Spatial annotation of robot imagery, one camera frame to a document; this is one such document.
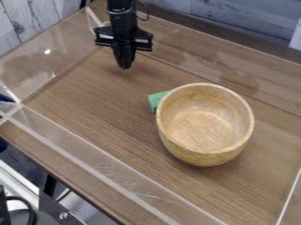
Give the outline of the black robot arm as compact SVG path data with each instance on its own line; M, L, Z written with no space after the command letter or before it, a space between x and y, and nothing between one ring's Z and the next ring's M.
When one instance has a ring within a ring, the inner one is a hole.
M95 44L110 47L122 69L129 69L138 51L153 50L153 34L138 25L137 0L107 0L111 24L92 29Z

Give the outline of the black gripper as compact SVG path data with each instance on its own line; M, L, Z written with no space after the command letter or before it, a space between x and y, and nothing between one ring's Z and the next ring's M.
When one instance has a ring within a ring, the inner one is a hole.
M95 27L95 44L111 47L118 65L129 69L135 60L137 50L153 50L153 34L138 26L137 11L133 7L107 8L111 24Z

